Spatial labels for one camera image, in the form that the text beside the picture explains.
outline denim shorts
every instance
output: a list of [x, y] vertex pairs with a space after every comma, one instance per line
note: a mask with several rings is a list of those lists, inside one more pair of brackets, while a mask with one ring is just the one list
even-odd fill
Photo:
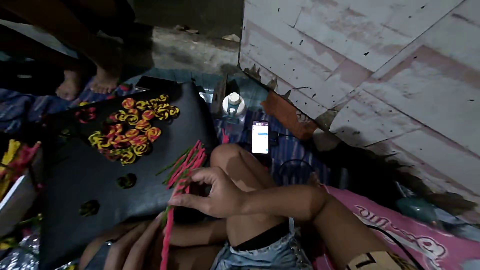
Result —
[[293, 218], [288, 219], [290, 232], [264, 248], [237, 251], [227, 242], [210, 270], [227, 269], [305, 269], [312, 270], [296, 236]]

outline silver foil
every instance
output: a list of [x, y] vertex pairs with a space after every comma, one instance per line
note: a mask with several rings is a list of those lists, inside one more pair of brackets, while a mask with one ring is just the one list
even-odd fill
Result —
[[0, 270], [37, 270], [40, 235], [33, 233], [23, 238], [18, 248], [14, 248], [0, 261]]

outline black waistband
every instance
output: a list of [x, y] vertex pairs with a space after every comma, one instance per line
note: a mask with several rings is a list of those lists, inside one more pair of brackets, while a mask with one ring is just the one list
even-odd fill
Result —
[[247, 240], [240, 245], [234, 247], [237, 251], [256, 250], [269, 246], [278, 241], [283, 236], [290, 232], [290, 226], [288, 221], [280, 223], [279, 225], [272, 227], [265, 232], [255, 236], [254, 238]]

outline white bottle cap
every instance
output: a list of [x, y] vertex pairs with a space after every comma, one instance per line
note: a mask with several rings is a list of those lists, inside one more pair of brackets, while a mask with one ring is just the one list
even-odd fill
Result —
[[232, 105], [240, 104], [240, 95], [235, 92], [231, 93], [230, 95], [228, 95], [228, 102]]

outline forearm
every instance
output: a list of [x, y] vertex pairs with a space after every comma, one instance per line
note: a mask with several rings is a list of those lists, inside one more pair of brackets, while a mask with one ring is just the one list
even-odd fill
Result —
[[270, 214], [312, 220], [326, 204], [329, 194], [310, 185], [290, 185], [246, 193], [242, 215]]

